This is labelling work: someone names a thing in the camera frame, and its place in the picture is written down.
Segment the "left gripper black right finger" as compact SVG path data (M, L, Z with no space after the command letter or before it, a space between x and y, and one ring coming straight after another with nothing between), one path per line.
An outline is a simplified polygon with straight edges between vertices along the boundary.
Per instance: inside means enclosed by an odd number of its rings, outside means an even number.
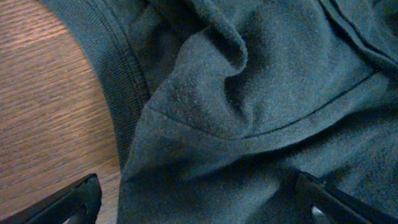
M295 179L300 220L308 224L397 224L397 219L307 172Z

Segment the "dark green t-shirt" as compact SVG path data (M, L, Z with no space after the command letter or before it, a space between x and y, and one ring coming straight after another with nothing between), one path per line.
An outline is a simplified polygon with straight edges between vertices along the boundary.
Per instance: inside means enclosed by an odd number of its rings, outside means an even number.
M118 223L302 223L308 172L397 216L397 2L46 1L103 87Z

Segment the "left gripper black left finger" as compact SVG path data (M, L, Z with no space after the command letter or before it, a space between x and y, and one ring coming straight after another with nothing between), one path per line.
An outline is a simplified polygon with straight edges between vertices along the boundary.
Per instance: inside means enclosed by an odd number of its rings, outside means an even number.
M98 176L88 174L1 224L95 224L101 207Z

